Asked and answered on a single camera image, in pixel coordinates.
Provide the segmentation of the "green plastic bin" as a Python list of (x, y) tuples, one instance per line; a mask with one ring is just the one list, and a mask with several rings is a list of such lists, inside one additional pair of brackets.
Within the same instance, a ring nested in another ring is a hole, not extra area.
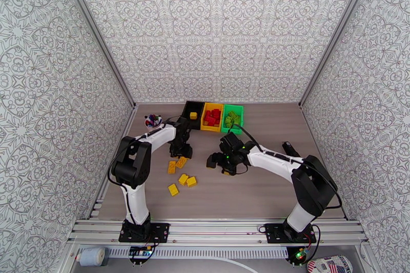
[[(229, 111), (234, 111), (236, 114), (240, 115), (240, 124), (233, 124), (230, 128), (225, 128), (223, 124), (224, 124), (224, 120), (226, 116), (228, 115)], [(243, 122), (244, 122), (244, 106), (235, 105), (235, 104), (225, 104), (224, 105), (221, 132), (227, 133), (228, 131), (231, 131), (237, 135), (240, 135), (242, 134), (241, 127), (243, 127)]]

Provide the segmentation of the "white tape roll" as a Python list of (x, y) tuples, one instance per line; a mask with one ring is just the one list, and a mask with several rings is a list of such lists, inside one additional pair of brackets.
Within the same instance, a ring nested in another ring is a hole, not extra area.
[(76, 261), (82, 267), (106, 266), (108, 259), (109, 250), (106, 247), (88, 247), (76, 256)]

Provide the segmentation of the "yellow plastic bin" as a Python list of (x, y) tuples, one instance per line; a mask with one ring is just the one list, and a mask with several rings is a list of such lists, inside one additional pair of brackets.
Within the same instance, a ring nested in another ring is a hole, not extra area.
[[(220, 132), (221, 126), (222, 126), (223, 108), (224, 108), (223, 104), (205, 102), (203, 112), (202, 112), (202, 117), (201, 117), (201, 127), (200, 127), (200, 129), (202, 131)], [(219, 127), (211, 127), (211, 126), (208, 126), (208, 125), (204, 125), (204, 118), (205, 118), (206, 110), (211, 110), (212, 111), (213, 109), (221, 110)]]

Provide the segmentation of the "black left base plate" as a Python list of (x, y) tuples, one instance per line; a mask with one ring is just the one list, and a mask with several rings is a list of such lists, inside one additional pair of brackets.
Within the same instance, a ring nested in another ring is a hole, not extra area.
[(135, 225), (125, 220), (122, 224), (118, 241), (121, 243), (166, 243), (170, 225), (168, 223), (148, 222)]

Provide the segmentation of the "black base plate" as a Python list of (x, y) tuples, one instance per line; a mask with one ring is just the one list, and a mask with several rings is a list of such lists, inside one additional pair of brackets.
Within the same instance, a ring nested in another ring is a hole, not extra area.
[(148, 222), (135, 225), (125, 220), (122, 224), (118, 241), (121, 243), (166, 243), (170, 225), (168, 223)]
[(264, 225), (269, 244), (304, 244), (316, 243), (313, 226), (308, 224), (302, 232), (297, 232), (287, 223), (267, 223)]

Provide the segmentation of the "small green circuit board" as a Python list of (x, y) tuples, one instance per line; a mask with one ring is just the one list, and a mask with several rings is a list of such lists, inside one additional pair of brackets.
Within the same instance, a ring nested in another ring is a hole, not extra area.
[(130, 259), (149, 258), (152, 252), (153, 247), (151, 246), (131, 246), (128, 256)]
[(300, 248), (292, 255), (294, 262), (304, 262), (307, 258), (309, 249), (307, 247)]

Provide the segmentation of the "aluminium side rail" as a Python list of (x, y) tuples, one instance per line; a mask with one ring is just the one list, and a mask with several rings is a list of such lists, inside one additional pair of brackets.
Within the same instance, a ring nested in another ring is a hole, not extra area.
[[(135, 118), (135, 115), (137, 113), (138, 110), (138, 104), (135, 104), (133, 109), (131, 110), (131, 113), (129, 115), (129, 118), (125, 124), (125, 128), (124, 131), (122, 133), (122, 136), (126, 136), (129, 133), (129, 130), (131, 128), (131, 125), (133, 123), (133, 120)], [(110, 163), (108, 164), (107, 167), (107, 171), (104, 174), (104, 177), (100, 183), (97, 195), (95, 197), (95, 200), (92, 203), (92, 207), (89, 209), (87, 216), (86, 216), (86, 220), (89, 219), (97, 219), (98, 215), (99, 215), (99, 211), (102, 207), (102, 204), (104, 203), (104, 199), (106, 197), (106, 194), (108, 192), (108, 189), (110, 187), (111, 182), (109, 181), (108, 177), (110, 176), (110, 169), (112, 166), (112, 161), (110, 160)]]
[[(315, 136), (314, 136), (313, 129), (312, 129), (312, 127), (311, 127), (310, 124), (309, 124), (309, 121), (308, 121), (308, 119), (307, 119), (307, 117), (306, 117), (306, 115), (305, 115), (305, 112), (303, 111), (303, 107), (299, 107), (299, 108), (300, 108), (300, 111), (301, 111), (301, 113), (302, 113), (303, 119), (305, 120), (305, 123), (306, 123), (306, 125), (307, 125), (307, 128), (309, 129), (309, 132), (310, 132), (310, 135), (311, 135), (311, 137), (312, 137), (312, 139), (313, 139), (313, 142), (314, 142), (314, 144), (315, 144), (315, 147), (316, 147), (316, 149), (317, 149), (317, 151), (318, 151), (319, 159), (322, 161), (323, 165), (326, 167), (326, 162), (324, 161), (323, 153), (321, 152), (321, 149), (320, 149), (320, 147), (319, 147), (319, 145), (318, 145), (318, 141), (316, 140), (316, 138), (315, 138)], [(336, 193), (335, 193), (335, 197), (336, 197), (337, 200), (338, 200), (338, 204), (337, 204), (337, 205), (333, 205), (333, 206), (328, 206), (328, 207), (326, 208), (326, 211), (330, 211), (330, 210), (332, 210), (332, 209), (333, 209), (333, 210), (340, 209), (340, 210), (342, 211), (342, 213), (343, 213), (343, 218), (344, 218), (344, 220), (349, 221), (349, 218), (347, 217), (346, 212), (345, 212), (344, 207), (343, 207), (343, 201), (342, 201), (342, 199), (341, 199), (341, 197), (340, 197), (340, 195), (338, 194), (337, 191), (336, 191)]]

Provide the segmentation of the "flag patterned object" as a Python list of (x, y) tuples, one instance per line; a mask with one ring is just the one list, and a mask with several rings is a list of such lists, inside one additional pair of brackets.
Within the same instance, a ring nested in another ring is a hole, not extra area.
[(335, 255), (309, 261), (307, 273), (353, 273), (353, 266), (347, 257)]

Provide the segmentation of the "aluminium frame post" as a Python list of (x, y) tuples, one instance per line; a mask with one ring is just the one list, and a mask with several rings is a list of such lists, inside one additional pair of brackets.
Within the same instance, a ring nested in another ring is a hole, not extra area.
[(300, 101), (298, 102), (298, 106), (300, 109), (303, 109), (305, 103), (308, 100), (309, 95), (311, 94), (321, 72), (323, 71), (325, 65), (327, 64), (329, 58), (331, 57), (332, 53), (334, 52), (337, 44), (339, 43), (342, 35), (344, 34), (347, 26), (351, 18), (353, 17), (354, 13), (357, 10), (357, 7), (361, 4), (361, 0), (348, 0), (345, 9), (339, 19), (339, 22), (336, 24), (334, 28), (334, 32), (327, 43), (325, 49), (323, 50), (322, 56), (319, 60), (317, 67), (315, 68), (313, 75), (303, 92)]
[(85, 23), (93, 36), (93, 38), (96, 41), (96, 44), (102, 53), (105, 61), (108, 63), (108, 65), (111, 68), (111, 71), (113, 72), (117, 82), (119, 83), (125, 97), (127, 98), (129, 104), (131, 105), (132, 108), (136, 107), (136, 102), (133, 99), (132, 93), (130, 92), (123, 76), (120, 73), (120, 70), (113, 58), (113, 55), (96, 23), (96, 20), (94, 18), (94, 15), (90, 9), (90, 7), (87, 4), (86, 0), (74, 0), (76, 3), (79, 12), (81, 13), (83, 19), (85, 20)]

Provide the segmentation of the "pink cup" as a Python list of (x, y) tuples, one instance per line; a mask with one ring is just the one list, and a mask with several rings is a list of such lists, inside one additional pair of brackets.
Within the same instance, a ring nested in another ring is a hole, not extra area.
[(162, 120), (145, 120), (145, 126), (147, 128), (147, 132), (157, 129), (163, 124)]

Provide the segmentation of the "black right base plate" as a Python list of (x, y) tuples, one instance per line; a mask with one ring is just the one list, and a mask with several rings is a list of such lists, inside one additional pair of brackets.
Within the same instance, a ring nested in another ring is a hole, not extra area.
[(267, 223), (264, 225), (269, 244), (304, 244), (316, 243), (313, 226), (308, 224), (302, 232), (297, 232), (287, 223)]

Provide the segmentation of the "black plastic bin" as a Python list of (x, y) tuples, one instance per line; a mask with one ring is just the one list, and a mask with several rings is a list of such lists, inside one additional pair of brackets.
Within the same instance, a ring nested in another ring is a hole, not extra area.
[[(185, 118), (193, 130), (200, 130), (201, 117), (204, 108), (204, 102), (201, 101), (186, 101), (181, 116)], [(196, 113), (196, 119), (191, 119), (191, 114)]]

